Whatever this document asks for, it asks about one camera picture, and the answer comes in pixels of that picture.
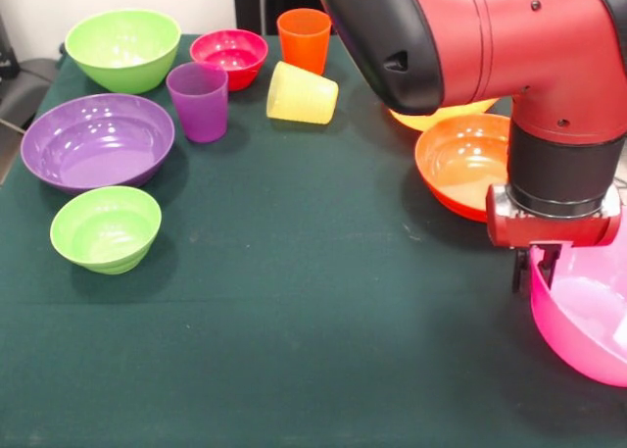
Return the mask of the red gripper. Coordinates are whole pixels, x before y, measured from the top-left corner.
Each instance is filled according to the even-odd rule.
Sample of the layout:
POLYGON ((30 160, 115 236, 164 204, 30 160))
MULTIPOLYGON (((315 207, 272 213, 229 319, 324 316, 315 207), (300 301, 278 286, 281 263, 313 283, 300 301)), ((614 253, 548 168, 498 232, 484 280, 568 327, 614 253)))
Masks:
MULTIPOLYGON (((488 234, 500 247, 516 248, 511 281, 512 292, 527 292, 529 247, 536 244, 568 243, 572 247, 605 246, 616 237, 622 219, 622 202, 612 185, 601 208, 590 216, 556 219, 536 216, 520 208, 507 194, 507 184, 492 184, 486 196, 488 234)), ((547 287, 554 281, 560 245, 538 245, 538 268, 547 287)))

